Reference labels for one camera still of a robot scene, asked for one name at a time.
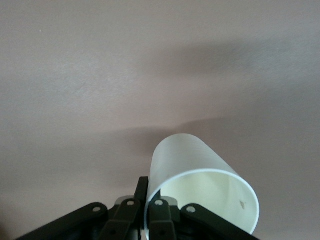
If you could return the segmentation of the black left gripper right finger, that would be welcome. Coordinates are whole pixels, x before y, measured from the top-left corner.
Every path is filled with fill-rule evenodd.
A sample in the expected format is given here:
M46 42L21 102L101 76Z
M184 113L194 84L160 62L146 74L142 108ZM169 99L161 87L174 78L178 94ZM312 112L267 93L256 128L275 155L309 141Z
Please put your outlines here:
M260 240L199 204L179 209L164 197L149 203L146 220L149 240Z

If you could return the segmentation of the brown table cover mat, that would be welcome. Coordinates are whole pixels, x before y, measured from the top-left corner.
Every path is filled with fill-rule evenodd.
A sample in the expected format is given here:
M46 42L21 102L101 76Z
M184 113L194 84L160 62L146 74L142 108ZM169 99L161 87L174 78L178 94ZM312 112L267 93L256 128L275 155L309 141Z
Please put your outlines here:
M320 240L320 0L0 0L0 240L112 207L197 136L262 240Z

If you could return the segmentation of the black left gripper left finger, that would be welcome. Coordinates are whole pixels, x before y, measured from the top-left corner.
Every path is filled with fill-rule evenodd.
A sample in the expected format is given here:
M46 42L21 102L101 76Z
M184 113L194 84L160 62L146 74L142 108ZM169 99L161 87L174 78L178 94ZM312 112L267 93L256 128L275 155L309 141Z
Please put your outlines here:
M118 198L111 209L93 202L16 240L141 240L148 185L140 177L134 195Z

